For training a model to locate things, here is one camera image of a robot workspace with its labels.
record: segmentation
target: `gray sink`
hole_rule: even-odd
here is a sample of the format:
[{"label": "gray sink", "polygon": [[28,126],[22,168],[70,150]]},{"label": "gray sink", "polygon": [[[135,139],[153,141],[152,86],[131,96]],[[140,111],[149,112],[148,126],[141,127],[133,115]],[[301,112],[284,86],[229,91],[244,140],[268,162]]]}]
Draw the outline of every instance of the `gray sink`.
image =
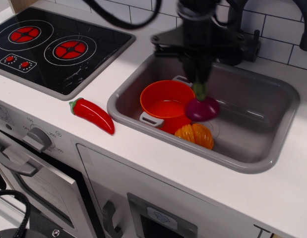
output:
[{"label": "gray sink", "polygon": [[220,63],[213,66],[208,96],[220,103],[221,113],[202,122],[212,131],[213,150],[139,121],[142,90],[155,81],[184,75],[176,58],[151,55],[110,97],[108,112],[121,124],[234,171],[256,174],[268,170],[278,160],[299,105],[297,91],[275,78]]}]

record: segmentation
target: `burner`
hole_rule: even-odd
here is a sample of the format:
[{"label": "burner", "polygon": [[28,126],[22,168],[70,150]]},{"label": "burner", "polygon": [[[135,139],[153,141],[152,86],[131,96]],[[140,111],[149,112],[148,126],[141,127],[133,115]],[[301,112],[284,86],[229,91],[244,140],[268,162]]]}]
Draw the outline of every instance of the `burner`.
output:
[{"label": "burner", "polygon": [[88,60],[96,49],[96,42],[89,37],[66,36],[49,44],[44,57],[51,64],[70,66]]},{"label": "burner", "polygon": [[9,40],[13,43],[30,42],[36,39],[41,33],[41,30],[35,26],[21,27],[9,36]]},{"label": "burner", "polygon": [[72,60],[81,57],[87,51],[83,41],[67,41],[56,46],[54,55],[62,60]]},{"label": "burner", "polygon": [[0,32],[0,48],[5,51],[28,50],[46,42],[53,31],[53,26],[46,21],[21,21]]}]

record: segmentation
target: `oven handle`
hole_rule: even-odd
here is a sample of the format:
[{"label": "oven handle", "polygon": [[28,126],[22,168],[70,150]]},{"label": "oven handle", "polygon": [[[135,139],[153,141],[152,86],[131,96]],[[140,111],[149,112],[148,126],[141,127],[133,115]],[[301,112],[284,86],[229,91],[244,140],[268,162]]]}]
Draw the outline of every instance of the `oven handle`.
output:
[{"label": "oven handle", "polygon": [[114,228],[113,216],[116,212],[115,206],[111,201],[107,201],[103,207],[103,224],[105,231],[108,232],[111,238],[121,238],[123,231],[120,227]]},{"label": "oven handle", "polygon": [[9,147],[5,148],[3,145],[0,144],[0,163],[9,169],[12,172],[15,172],[19,175],[24,175],[27,177],[32,177],[34,174],[38,172],[37,168],[29,163],[24,163],[22,165],[18,165],[11,160],[9,160],[4,154],[3,151],[8,149]]}]

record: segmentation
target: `oven door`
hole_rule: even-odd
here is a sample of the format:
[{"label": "oven door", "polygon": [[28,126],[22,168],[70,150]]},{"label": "oven door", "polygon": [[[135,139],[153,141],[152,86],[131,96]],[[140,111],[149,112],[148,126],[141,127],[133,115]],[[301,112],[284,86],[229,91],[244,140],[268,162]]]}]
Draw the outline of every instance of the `oven door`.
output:
[{"label": "oven door", "polygon": [[[45,154],[35,155],[21,144],[0,132],[0,172],[11,188],[24,193],[33,206],[73,236],[104,237],[93,207],[86,206],[83,199],[89,197],[88,192],[81,194],[84,179],[72,178],[77,178],[78,171],[65,168],[70,173],[67,175],[51,165],[53,158],[43,160]],[[66,166],[55,160],[54,163]]]}]

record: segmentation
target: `red chili pepper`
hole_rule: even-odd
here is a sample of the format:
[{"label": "red chili pepper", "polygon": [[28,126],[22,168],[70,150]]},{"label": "red chili pepper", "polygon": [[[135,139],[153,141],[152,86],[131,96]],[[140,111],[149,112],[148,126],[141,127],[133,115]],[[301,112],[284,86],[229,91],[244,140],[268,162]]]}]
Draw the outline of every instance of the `red chili pepper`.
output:
[{"label": "red chili pepper", "polygon": [[111,135],[114,134],[115,127],[112,118],[96,104],[83,98],[78,98],[69,104],[74,115],[94,123]]}]

